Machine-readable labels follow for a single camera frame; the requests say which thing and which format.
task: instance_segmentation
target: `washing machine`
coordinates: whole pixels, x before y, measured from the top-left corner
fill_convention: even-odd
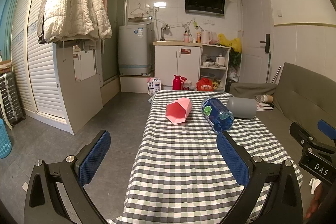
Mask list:
[[[119,27],[119,71],[121,75],[147,75],[152,67],[152,24]]]

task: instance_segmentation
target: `textured blue pad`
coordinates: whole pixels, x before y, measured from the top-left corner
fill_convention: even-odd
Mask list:
[[[92,148],[82,165],[79,167],[78,183],[80,186],[89,184],[103,161],[111,145],[111,135],[105,131]]]
[[[330,139],[336,140],[336,129],[323,120],[319,120],[317,128],[327,135]]]
[[[217,148],[236,182],[246,187],[250,180],[247,165],[222,133],[217,135]]]

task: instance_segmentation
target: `silver suitcase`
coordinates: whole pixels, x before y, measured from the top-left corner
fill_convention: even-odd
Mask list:
[[[5,114],[11,125],[24,118],[20,102],[17,96],[14,77],[12,72],[0,75],[0,91],[5,107]]]

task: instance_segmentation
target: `red bag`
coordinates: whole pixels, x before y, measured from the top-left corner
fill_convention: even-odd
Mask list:
[[[196,84],[198,91],[213,91],[212,82],[208,78],[201,78]]]

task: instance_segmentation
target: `silver bolt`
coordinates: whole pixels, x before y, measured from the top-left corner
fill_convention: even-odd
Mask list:
[[[254,157],[253,157],[253,160],[254,160],[255,162],[261,162],[261,157],[259,157],[259,156],[254,156]]]
[[[67,162],[73,162],[74,159],[75,159],[75,157],[74,157],[73,155],[71,155],[71,156],[67,156],[66,161],[67,161]]]
[[[43,163],[43,160],[38,160],[37,162],[35,162],[36,166],[40,166]]]
[[[291,166],[292,163],[291,163],[289,160],[285,160],[285,165],[286,165],[286,166]]]

